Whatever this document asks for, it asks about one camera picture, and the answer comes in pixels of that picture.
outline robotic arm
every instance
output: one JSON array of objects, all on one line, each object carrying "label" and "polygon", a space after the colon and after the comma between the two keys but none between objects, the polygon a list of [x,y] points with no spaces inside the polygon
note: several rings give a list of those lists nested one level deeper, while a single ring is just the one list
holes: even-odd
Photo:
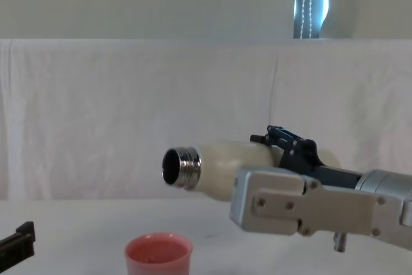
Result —
[{"label": "robotic arm", "polygon": [[316,143],[269,126],[249,143],[224,142],[166,152],[169,185],[231,201],[230,218],[244,231],[311,236],[348,233],[412,250],[412,176],[361,174],[324,165]]}]

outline plastic cup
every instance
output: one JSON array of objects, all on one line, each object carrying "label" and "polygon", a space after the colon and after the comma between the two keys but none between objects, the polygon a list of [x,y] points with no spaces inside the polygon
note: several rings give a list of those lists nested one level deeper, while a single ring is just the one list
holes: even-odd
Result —
[{"label": "plastic cup", "polygon": [[124,250],[129,275],[189,275],[192,242],[174,233],[153,233],[131,241]]}]

